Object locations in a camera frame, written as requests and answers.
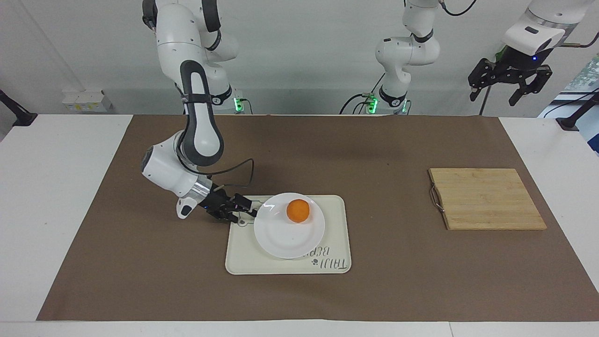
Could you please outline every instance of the table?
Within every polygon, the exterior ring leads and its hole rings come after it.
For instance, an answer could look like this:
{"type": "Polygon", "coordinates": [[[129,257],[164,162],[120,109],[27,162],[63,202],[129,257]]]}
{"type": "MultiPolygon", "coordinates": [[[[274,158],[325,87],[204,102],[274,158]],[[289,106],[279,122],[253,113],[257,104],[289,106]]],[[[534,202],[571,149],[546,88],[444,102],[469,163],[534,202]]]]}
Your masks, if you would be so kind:
{"type": "MultiPolygon", "coordinates": [[[[591,323],[37,322],[34,323],[131,116],[40,115],[0,143],[0,331],[9,335],[594,336],[591,323]]],[[[501,119],[585,267],[599,285],[599,158],[553,120],[501,119]]]]}

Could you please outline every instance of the plate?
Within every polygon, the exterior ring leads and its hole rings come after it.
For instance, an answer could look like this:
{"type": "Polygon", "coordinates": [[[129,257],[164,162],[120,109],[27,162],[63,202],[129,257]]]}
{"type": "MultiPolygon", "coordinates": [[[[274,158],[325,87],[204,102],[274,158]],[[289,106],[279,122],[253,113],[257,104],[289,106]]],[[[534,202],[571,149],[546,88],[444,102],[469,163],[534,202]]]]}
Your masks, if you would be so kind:
{"type": "Polygon", "coordinates": [[[298,193],[283,193],[268,199],[258,209],[254,235],[269,254],[280,258],[297,258],[318,246],[325,234],[325,216],[314,200],[298,193]],[[302,223],[287,217],[287,205],[295,199],[310,205],[310,216],[302,223]]]}

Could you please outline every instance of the cream cutting board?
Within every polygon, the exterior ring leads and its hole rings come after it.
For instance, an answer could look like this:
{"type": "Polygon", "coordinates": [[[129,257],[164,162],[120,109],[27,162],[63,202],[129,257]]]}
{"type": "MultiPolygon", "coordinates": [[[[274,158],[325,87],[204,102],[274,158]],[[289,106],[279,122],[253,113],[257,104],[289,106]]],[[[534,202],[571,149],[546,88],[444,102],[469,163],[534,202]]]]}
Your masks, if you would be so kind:
{"type": "Polygon", "coordinates": [[[448,230],[547,229],[512,168],[430,168],[429,174],[448,230]]]}

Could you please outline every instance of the brown mat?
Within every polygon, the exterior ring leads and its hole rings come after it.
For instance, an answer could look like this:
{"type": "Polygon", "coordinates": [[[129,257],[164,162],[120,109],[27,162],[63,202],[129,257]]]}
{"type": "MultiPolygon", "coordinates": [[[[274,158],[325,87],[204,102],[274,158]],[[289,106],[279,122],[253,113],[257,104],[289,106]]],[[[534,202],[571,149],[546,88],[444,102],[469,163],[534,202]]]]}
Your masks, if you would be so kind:
{"type": "Polygon", "coordinates": [[[184,123],[133,118],[39,320],[599,320],[599,294],[496,118],[217,117],[226,146],[213,169],[256,159],[240,192],[345,199],[342,275],[228,274],[228,225],[201,209],[179,220],[175,195],[140,173],[148,146],[184,123]],[[446,230],[430,167],[515,168],[547,230],[446,230]]]}

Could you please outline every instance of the orange ball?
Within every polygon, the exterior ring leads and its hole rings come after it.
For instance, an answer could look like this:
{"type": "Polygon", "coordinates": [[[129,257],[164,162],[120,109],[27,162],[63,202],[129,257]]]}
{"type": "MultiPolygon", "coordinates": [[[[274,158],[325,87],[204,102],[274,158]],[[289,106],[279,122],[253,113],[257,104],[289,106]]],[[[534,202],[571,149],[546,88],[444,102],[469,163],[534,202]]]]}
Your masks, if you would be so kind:
{"type": "Polygon", "coordinates": [[[310,205],[301,199],[295,199],[287,205],[287,217],[293,222],[304,222],[310,215],[310,205]]]}

